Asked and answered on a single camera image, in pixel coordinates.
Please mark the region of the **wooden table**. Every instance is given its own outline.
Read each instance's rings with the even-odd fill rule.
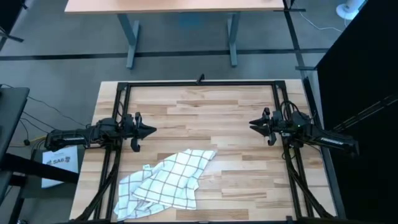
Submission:
[[[301,80],[285,82],[289,99],[308,113]],[[116,86],[117,82],[101,84],[93,123],[111,117]],[[200,187],[195,192],[197,210],[169,208],[149,217],[128,221],[254,221],[285,220],[287,215],[294,216],[285,161],[281,158],[280,137],[275,146],[270,147],[266,139],[249,128],[248,122],[259,118],[265,106],[271,111],[274,109],[270,86],[132,88],[128,113],[140,111],[144,124],[156,127],[157,131],[140,141],[141,152],[133,152],[130,141],[124,141],[118,182],[141,170],[145,164],[155,165],[186,149],[218,152],[200,178]],[[97,192],[103,157],[104,149],[86,151],[70,218],[76,218]],[[320,153],[306,146],[302,149],[302,157],[310,190],[334,215]],[[301,191],[299,195],[305,215]],[[105,196],[103,200],[102,218],[107,198]]]
[[[227,12],[231,65],[238,65],[236,34],[241,11],[272,11],[284,8],[283,0],[69,0],[66,13],[117,14],[129,42],[127,68],[132,69],[139,33],[139,21],[131,26],[128,13],[148,12]]]

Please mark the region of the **white cable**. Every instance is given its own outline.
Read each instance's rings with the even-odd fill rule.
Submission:
[[[339,29],[337,29],[337,28],[334,28],[334,27],[322,27],[322,28],[319,28],[319,27],[317,27],[313,22],[311,22],[309,19],[307,19],[307,18],[303,15],[302,12],[299,12],[299,13],[300,13],[300,15],[301,15],[307,22],[309,22],[312,26],[314,26],[314,27],[317,28],[318,30],[334,29],[335,31],[343,32],[343,31],[341,31],[341,30],[339,30]]]

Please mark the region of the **white paper sign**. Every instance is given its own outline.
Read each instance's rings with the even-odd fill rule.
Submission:
[[[66,147],[57,152],[43,152],[42,163],[77,173],[77,146]],[[62,181],[42,178],[42,188],[52,187],[62,183]]]

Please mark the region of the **white checkered cloth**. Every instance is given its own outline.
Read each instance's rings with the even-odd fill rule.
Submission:
[[[187,149],[120,180],[119,201],[114,208],[118,220],[152,215],[169,207],[196,209],[198,179],[215,154]]]

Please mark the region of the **gray floor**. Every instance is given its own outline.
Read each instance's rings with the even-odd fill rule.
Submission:
[[[304,15],[319,27],[343,30],[344,21],[335,7],[344,0],[297,0]],[[114,15],[66,15],[67,0],[30,0],[12,35],[23,43],[7,41],[0,56],[125,53],[127,42]],[[228,13],[138,14],[141,34],[139,52],[176,50],[226,50]],[[329,48],[340,35],[335,30],[317,30],[292,13],[301,48]],[[283,13],[244,12],[237,40],[238,49],[291,49],[292,41]],[[306,66],[315,66],[323,54],[304,54]],[[83,60],[1,61],[0,83],[27,86],[30,95],[46,101],[82,123],[90,123],[102,81],[108,80],[182,80],[206,74],[208,79],[300,78],[295,71],[294,54],[239,55],[237,68],[229,66],[229,56],[146,57],[137,58],[134,70],[124,68],[125,58]],[[26,111],[56,128],[77,128],[40,103],[28,101]],[[42,133],[28,126],[30,138]],[[18,126],[13,142],[25,139]],[[9,152],[28,156],[29,149]],[[14,187],[0,207],[0,223],[6,223],[14,205]],[[68,220],[72,198],[27,199],[21,218],[30,223]]]

